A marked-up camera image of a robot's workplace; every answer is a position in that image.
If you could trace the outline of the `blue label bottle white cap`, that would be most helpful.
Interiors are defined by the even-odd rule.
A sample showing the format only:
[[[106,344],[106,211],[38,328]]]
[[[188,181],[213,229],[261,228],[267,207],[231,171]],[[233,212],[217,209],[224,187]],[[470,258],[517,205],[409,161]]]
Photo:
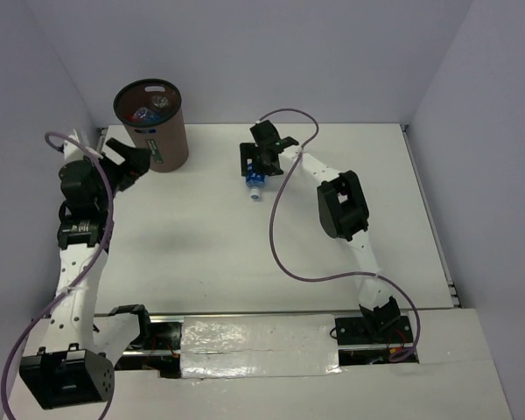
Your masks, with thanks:
[[[249,197],[253,201],[258,201],[262,196],[262,189],[265,186],[266,177],[260,173],[252,163],[248,163],[245,175],[245,184],[249,189]]]

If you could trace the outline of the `bottle with red cap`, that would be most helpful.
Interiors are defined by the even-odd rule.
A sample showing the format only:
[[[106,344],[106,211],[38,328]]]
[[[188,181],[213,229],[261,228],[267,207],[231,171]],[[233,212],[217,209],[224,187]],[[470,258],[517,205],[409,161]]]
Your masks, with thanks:
[[[132,114],[129,118],[132,122],[138,122],[140,123],[144,119],[144,114],[141,112],[141,110],[137,110],[134,114]]]

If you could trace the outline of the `clear bottle blue cap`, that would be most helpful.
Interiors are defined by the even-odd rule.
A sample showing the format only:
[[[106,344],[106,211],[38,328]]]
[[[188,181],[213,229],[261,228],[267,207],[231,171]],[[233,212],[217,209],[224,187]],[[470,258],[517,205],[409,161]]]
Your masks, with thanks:
[[[141,122],[133,122],[133,123],[139,123],[139,124],[152,124],[156,123],[161,119],[161,116],[155,112],[154,110],[151,110],[148,107],[141,107],[139,108],[141,112],[143,113],[143,120]]]

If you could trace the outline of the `crushed blue label bottle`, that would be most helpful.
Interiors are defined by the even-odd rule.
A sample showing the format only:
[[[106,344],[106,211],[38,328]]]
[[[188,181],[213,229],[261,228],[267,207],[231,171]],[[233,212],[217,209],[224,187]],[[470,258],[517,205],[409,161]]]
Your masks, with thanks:
[[[156,112],[164,113],[172,108],[172,101],[165,95],[156,94],[150,98],[149,106]]]

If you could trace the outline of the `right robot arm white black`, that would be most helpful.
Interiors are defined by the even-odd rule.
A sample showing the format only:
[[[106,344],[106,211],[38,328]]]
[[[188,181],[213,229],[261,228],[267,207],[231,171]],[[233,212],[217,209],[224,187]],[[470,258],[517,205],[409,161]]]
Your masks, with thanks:
[[[256,122],[250,133],[254,141],[240,144],[241,175],[282,175],[280,162],[290,161],[315,181],[320,226],[325,234],[352,250],[359,268],[357,302],[363,332],[373,342],[384,341],[393,332],[401,311],[393,288],[379,278],[380,268],[368,234],[368,204],[357,174],[333,169],[304,152],[294,138],[280,137],[272,122]]]

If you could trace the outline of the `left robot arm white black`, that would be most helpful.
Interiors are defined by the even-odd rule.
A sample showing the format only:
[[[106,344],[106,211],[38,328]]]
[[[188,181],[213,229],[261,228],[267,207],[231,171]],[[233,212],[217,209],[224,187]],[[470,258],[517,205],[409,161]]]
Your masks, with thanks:
[[[141,304],[115,307],[103,327],[95,325],[102,272],[114,227],[114,198],[150,169],[151,153],[110,138],[106,145],[122,158],[116,163],[69,136],[55,150],[64,197],[59,208],[60,273],[38,350],[26,355],[18,372],[43,410],[109,403],[115,391],[115,367],[129,348],[153,340],[150,315]]]

